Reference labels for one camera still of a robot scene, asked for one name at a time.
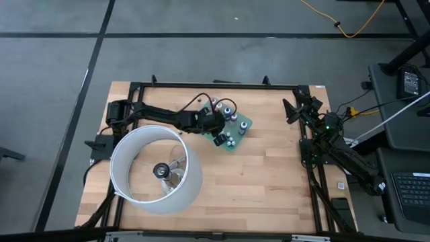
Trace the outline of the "black rig crossbar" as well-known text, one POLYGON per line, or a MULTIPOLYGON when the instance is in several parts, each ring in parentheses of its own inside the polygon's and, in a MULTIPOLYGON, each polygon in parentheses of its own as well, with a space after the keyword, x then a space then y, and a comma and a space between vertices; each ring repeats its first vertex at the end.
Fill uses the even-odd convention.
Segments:
POLYGON ((375 237, 360 233, 288 234, 288 233, 231 233, 231 232, 195 232, 195 231, 133 231, 119 230, 116 227, 96 227, 16 233, 0 235, 0 242, 88 242, 99 239, 118 239, 126 236, 135 237, 179 237, 223 241, 226 239, 274 239, 301 242, 420 242, 408 239, 375 237))

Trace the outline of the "black desk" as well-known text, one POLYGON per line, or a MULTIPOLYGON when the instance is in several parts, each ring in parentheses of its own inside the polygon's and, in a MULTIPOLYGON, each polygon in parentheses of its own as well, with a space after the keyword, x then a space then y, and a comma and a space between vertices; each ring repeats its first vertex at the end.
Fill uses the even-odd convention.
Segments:
MULTIPOLYGON (((416 104, 396 98, 397 76, 385 75, 379 65, 368 67, 380 115, 387 120, 384 131, 392 149, 430 152, 430 117, 418 116, 417 112, 430 107, 430 94, 416 104)), ((420 68, 426 81, 422 82, 421 94, 430 92, 430 69, 420 68)))
POLYGON ((430 235, 430 225, 403 217, 391 177, 394 172, 430 173, 430 153, 379 148, 376 150, 376 159, 380 172, 386 179, 382 201, 388 222, 404 233, 430 235))

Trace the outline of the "black aluminium table frame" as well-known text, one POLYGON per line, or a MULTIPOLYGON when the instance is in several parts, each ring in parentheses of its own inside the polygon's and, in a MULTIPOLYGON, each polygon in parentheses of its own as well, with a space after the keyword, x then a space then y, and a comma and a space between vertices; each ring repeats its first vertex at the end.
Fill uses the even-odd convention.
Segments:
POLYGON ((204 96, 233 99, 239 111, 253 123, 233 152, 215 147, 200 135, 184 134, 200 158, 203 184, 195 202, 183 212, 155 215, 115 198, 102 225, 141 231, 204 231, 211 236, 234 233, 308 234, 336 229, 332 218, 310 189, 302 165, 299 141, 310 136, 299 124, 288 124, 283 100, 294 100, 289 85, 155 83, 132 91, 129 82, 115 81, 108 100, 129 98, 178 110, 192 98, 204 96))

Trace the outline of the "thick black desk leg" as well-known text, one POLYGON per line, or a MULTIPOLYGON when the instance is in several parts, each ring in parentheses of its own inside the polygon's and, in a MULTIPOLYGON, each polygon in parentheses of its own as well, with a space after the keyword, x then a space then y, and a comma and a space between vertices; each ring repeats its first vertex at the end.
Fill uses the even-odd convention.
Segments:
POLYGON ((380 64, 381 71, 386 75, 393 75, 401 66, 407 64, 418 53, 423 52, 425 67, 430 67, 430 54, 426 47, 430 45, 430 30, 419 36, 409 47, 393 58, 388 64, 380 64))

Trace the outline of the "grey chair base leg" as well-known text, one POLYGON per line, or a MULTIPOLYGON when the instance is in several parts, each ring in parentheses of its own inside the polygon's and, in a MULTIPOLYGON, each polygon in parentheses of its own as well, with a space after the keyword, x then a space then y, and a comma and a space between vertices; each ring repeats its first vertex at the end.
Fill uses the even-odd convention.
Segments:
POLYGON ((17 153, 4 147, 0 147, 0 162, 3 158, 11 158, 18 161, 23 161, 25 157, 26 156, 22 155, 21 153, 17 153))

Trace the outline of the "thin black stand leg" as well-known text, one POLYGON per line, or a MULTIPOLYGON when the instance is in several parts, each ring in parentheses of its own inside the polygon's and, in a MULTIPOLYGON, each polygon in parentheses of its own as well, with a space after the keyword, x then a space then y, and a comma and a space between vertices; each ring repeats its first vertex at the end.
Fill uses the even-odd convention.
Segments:
MULTIPOLYGON (((419 38, 419 35, 417 34, 417 31, 411 19, 409 18, 408 14, 406 13, 406 10, 403 7, 402 3, 400 2, 400 0, 394 0, 394 2, 396 4, 397 9, 400 12, 400 15, 402 16, 403 22, 405 23, 406 28, 408 29, 408 32, 411 35, 411 38, 413 39, 413 41, 417 40, 419 38)), ((425 59, 425 64, 423 65, 423 67, 430 68, 430 56, 428 55, 427 51, 424 48, 421 50, 421 54, 425 59)))

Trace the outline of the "black flat rounded device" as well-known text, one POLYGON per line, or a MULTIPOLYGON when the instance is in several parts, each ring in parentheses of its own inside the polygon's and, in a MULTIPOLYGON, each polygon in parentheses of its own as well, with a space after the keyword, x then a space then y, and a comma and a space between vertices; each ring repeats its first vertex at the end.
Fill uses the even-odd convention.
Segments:
POLYGON ((346 198, 332 198, 331 202, 335 207, 335 210, 344 220, 347 218, 352 218, 349 203, 346 198))

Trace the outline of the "black keyboard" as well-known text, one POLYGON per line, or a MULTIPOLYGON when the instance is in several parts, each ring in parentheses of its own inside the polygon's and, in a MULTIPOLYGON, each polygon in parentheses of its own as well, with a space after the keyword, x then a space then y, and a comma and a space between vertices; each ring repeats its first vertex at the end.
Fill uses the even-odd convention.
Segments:
POLYGON ((430 173, 391 173, 403 217, 430 225, 430 173))

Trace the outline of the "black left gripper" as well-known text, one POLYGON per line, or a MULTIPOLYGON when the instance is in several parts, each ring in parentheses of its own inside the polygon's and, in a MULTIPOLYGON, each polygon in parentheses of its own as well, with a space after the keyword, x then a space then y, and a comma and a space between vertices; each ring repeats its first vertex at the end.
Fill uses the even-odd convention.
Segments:
MULTIPOLYGON (((198 114, 197 123, 201 133, 219 134, 225 127, 224 116, 218 110, 207 114, 198 114)), ((219 134, 214 139, 214 144, 219 147, 225 141, 226 135, 219 134)))

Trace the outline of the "green translucent plastic tray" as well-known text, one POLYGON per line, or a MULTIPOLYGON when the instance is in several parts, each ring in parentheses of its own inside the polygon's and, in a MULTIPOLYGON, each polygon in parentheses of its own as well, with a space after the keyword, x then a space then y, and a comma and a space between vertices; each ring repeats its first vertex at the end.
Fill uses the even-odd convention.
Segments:
MULTIPOLYGON (((224 109, 225 108, 230 108, 232 113, 234 112, 234 106, 232 104, 228 105, 226 102, 222 102, 221 113, 223 115, 224 115, 224 109)), ((229 141, 227 136, 226 136, 227 140, 221 145, 221 147, 223 149, 225 149, 227 151, 231 151, 231 152, 235 151, 239 147, 241 141, 245 138, 245 136, 250 131, 250 129, 253 125, 253 121, 249 117, 245 116, 244 114, 242 114, 240 112, 236 112, 235 114, 237 114, 237 116, 238 116, 237 121, 234 123, 231 123, 230 120, 226 121, 225 127, 223 129, 223 133, 226 135, 226 133, 229 132, 230 136, 233 137, 233 141, 235 141, 236 145, 235 146, 232 146, 232 145, 227 146, 227 142, 229 141), (247 130, 246 130, 246 133, 244 135, 239 134, 239 126, 240 126, 241 122, 247 123, 247 130)))

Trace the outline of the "white lamp shade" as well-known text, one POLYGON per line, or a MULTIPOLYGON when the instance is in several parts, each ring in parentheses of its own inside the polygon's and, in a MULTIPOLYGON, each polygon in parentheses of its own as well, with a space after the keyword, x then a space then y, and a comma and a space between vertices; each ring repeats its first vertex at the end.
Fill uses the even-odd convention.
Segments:
POLYGON ((173 130, 164 126, 149 125, 129 132, 116 145, 110 159, 110 178, 114 193, 134 206, 153 214, 173 214, 188 208, 198 197, 203 173, 198 156, 173 130), (157 200, 140 201, 132 196, 128 175, 135 156, 139 151, 159 140, 175 140, 185 151, 185 169, 176 188, 157 200))

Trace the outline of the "black desk support beam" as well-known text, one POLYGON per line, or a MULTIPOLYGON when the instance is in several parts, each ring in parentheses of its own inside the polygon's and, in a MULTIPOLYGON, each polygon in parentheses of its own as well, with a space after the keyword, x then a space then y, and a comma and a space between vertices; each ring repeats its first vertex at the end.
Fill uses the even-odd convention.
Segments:
POLYGON ((373 154, 376 149, 379 148, 388 148, 388 139, 385 131, 381 131, 363 142, 359 142, 358 145, 352 148, 352 153, 354 155, 359 155, 361 157, 365 157, 367 155, 373 154))

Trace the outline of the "black power adapter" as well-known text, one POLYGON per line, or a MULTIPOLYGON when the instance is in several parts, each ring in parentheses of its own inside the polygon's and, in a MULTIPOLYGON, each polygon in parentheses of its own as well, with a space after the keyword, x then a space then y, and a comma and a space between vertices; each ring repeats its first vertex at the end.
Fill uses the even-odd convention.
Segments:
POLYGON ((421 95, 421 74, 418 68, 406 65, 398 70, 396 97, 416 97, 421 95))

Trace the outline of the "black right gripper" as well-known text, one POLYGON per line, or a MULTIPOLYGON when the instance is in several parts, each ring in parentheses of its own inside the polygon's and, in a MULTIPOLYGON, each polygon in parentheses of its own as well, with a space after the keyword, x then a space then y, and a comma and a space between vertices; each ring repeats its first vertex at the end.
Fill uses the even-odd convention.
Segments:
POLYGON ((319 110, 323 103, 316 97, 312 96, 308 99, 307 105, 296 109, 287 99, 283 99, 284 109, 286 111, 287 123, 294 123, 298 119, 302 120, 305 124, 321 127, 323 120, 319 118, 319 110))

